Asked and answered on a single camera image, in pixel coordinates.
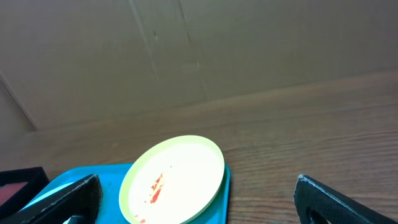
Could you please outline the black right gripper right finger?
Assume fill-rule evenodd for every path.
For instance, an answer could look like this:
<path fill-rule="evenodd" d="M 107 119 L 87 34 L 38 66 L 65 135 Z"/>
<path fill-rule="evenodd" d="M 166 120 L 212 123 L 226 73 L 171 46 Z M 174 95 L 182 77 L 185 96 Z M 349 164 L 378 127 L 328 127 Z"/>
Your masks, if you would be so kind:
<path fill-rule="evenodd" d="M 301 223 L 397 224 L 329 186 L 300 174 L 294 189 L 294 204 Z"/>

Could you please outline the yellow-green plate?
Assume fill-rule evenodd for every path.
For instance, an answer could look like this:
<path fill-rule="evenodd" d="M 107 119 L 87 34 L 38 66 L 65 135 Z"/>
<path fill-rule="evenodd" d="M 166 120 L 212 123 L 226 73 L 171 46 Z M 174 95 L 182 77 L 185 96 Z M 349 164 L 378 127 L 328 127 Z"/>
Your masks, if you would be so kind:
<path fill-rule="evenodd" d="M 129 223 L 186 223 L 214 200 L 224 177 L 221 149 L 210 139 L 185 135 L 162 141 L 127 171 L 119 207 Z"/>

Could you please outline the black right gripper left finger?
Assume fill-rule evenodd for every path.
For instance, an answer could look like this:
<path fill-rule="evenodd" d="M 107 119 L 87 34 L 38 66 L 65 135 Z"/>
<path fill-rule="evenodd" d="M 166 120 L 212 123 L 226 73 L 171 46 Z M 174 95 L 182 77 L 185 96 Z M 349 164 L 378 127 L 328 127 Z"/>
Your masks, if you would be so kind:
<path fill-rule="evenodd" d="M 1 220 L 1 224 L 94 224 L 103 198 L 100 178 L 90 174 Z"/>

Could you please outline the light blue plate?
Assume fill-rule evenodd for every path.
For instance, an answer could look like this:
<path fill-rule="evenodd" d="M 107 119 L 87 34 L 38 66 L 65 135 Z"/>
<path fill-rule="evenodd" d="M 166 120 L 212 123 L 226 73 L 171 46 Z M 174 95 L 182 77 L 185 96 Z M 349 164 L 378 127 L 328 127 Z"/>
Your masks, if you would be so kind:
<path fill-rule="evenodd" d="M 33 204 L 35 204 L 35 203 L 37 203 L 37 202 L 43 200 L 44 198 L 46 198 L 46 197 L 48 197 L 48 196 L 50 196 L 50 195 L 52 195 L 52 194 L 54 194 L 54 193 L 56 193 L 56 192 L 58 192 L 58 191 L 64 189 L 65 187 L 68 187 L 69 185 L 71 185 L 71 184 L 73 184 L 73 183 L 74 183 L 74 182 L 70 182 L 70 183 L 67 183 L 67 184 L 63 184 L 63 185 L 61 185 L 61 186 L 59 186 L 59 187 L 56 187 L 56 188 L 54 188 L 54 189 L 52 189 L 52 190 L 50 190 L 50 191 L 44 193 L 43 195 L 39 196 L 37 199 L 34 199 L 33 201 L 29 202 L 23 209 L 25 209 L 25 208 L 27 208 L 27 207 L 29 207 L 29 206 L 31 206 L 31 205 L 33 205 Z"/>

